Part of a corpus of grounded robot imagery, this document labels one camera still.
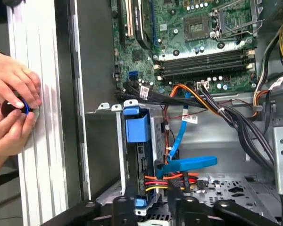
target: white label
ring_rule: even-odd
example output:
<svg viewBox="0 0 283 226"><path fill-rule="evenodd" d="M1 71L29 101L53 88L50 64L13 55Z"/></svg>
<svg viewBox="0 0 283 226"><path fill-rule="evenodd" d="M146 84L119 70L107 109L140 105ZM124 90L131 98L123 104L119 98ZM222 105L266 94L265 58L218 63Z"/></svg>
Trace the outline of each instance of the white label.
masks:
<svg viewBox="0 0 283 226"><path fill-rule="evenodd" d="M141 86L140 98L147 100L148 94L149 94L149 88L145 86Z"/></svg>
<svg viewBox="0 0 283 226"><path fill-rule="evenodd" d="M160 30L161 32L166 31L166 30L167 30L167 25L166 25L166 24L160 24L160 25L159 25L159 30Z"/></svg>
<svg viewBox="0 0 283 226"><path fill-rule="evenodd" d="M188 109L183 110L182 120L188 123L198 124L198 117L196 115L188 115Z"/></svg>
<svg viewBox="0 0 283 226"><path fill-rule="evenodd" d="M273 90L274 87L281 86L283 82L283 77L279 78L268 90Z"/></svg>

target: motherboard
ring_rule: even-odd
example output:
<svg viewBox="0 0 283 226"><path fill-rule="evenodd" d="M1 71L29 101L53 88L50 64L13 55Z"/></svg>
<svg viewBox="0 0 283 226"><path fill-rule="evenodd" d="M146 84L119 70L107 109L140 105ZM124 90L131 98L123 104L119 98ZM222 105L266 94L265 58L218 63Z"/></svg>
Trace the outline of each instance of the motherboard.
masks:
<svg viewBox="0 0 283 226"><path fill-rule="evenodd" d="M256 88L254 0L111 0L117 88Z"/></svg>

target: hand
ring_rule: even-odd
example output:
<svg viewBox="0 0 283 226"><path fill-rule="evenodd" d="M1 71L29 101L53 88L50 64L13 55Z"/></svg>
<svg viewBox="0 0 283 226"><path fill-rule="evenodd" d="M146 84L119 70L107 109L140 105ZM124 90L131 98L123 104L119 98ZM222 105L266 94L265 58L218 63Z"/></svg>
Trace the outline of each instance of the hand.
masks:
<svg viewBox="0 0 283 226"><path fill-rule="evenodd" d="M42 103L39 96L40 85L40 79L34 72L0 53L0 100L7 100L16 108L24 107L10 89L12 87L31 108L37 108Z"/></svg>
<svg viewBox="0 0 283 226"><path fill-rule="evenodd" d="M35 125L34 113L14 110L6 118L0 111L0 161L19 154Z"/></svg>

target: black knob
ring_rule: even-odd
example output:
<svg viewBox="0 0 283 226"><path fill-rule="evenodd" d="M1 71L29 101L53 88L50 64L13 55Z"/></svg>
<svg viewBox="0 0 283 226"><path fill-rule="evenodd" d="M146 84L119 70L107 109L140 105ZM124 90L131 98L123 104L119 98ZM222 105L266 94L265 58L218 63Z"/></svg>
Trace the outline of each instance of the black knob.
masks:
<svg viewBox="0 0 283 226"><path fill-rule="evenodd" d="M24 114L28 114L29 112L32 112L33 110L27 105L27 103L22 100L22 103L24 104L24 107L21 108L21 112ZM14 107L10 102L4 101L1 107L1 113L4 117L7 117L9 113L11 113L13 110L17 109Z"/></svg>
<svg viewBox="0 0 283 226"><path fill-rule="evenodd" d="M19 5L22 0L2 0L3 4L9 7L15 7Z"/></svg>

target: sata cable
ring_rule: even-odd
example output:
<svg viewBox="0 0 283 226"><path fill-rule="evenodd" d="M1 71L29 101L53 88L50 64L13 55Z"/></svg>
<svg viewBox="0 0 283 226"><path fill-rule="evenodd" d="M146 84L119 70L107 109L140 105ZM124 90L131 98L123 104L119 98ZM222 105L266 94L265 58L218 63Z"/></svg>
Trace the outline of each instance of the sata cable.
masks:
<svg viewBox="0 0 283 226"><path fill-rule="evenodd" d="M186 92L185 93L185 98L188 99L190 97L191 97L191 93L190 92ZM183 106L183 110L188 110L188 109L189 109L188 105L184 105ZM179 145L181 144L181 141L183 139L183 135L184 135L186 127L187 127L187 122L186 121L182 121L180 129L179 129L179 132L178 132L177 137L176 137L176 139L174 141L174 144L172 146L172 149L171 149L171 151L169 152L169 154L167 156L168 161L172 160L172 158L175 155L177 149L179 148Z"/></svg>

